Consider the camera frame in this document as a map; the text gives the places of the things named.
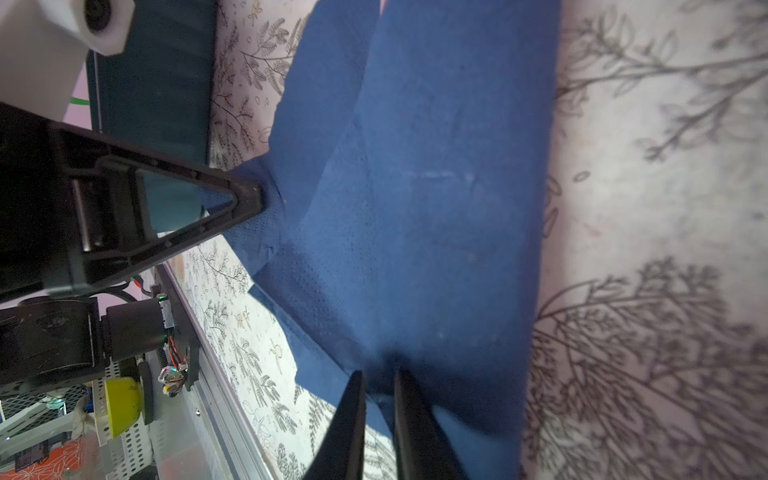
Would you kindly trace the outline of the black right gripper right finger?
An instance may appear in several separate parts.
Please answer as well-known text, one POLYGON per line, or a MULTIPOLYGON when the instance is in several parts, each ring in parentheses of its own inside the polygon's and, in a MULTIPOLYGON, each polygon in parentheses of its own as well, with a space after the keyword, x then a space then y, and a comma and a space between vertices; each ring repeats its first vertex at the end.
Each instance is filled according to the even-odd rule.
POLYGON ((394 408, 398 478, 464 479, 465 473, 450 443, 407 370, 399 370, 395 375, 394 408))

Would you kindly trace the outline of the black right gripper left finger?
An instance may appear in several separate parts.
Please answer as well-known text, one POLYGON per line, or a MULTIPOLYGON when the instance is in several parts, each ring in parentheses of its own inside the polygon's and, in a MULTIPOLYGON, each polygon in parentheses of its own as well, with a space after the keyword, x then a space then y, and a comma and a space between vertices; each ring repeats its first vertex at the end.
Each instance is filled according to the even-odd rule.
POLYGON ((360 480, 363 478, 366 383, 355 371, 347 383, 320 448, 304 480, 360 480))

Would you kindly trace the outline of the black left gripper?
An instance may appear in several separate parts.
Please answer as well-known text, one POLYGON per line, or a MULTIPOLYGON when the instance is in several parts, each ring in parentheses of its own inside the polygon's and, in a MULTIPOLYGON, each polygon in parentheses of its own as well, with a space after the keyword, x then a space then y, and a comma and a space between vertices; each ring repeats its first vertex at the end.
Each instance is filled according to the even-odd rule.
POLYGON ((1 298, 86 294, 261 214, 222 170, 1 105, 1 298))

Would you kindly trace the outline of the dark blue paper napkin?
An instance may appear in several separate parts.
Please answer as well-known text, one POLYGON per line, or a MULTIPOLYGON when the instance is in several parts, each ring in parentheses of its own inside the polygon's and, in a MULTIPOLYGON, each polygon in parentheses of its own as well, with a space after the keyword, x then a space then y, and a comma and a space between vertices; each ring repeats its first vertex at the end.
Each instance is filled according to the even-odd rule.
POLYGON ((225 237, 297 382, 410 372, 471 479, 519 473, 561 5, 320 1, 264 155, 266 210, 225 237))

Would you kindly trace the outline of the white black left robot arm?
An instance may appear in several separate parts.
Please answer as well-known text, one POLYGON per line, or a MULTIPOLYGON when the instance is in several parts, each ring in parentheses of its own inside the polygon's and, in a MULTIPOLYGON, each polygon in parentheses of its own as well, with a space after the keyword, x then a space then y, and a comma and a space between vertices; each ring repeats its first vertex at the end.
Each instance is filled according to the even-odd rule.
POLYGON ((260 214, 260 186, 1 107, 1 392, 84 382, 117 347, 95 298, 260 214))

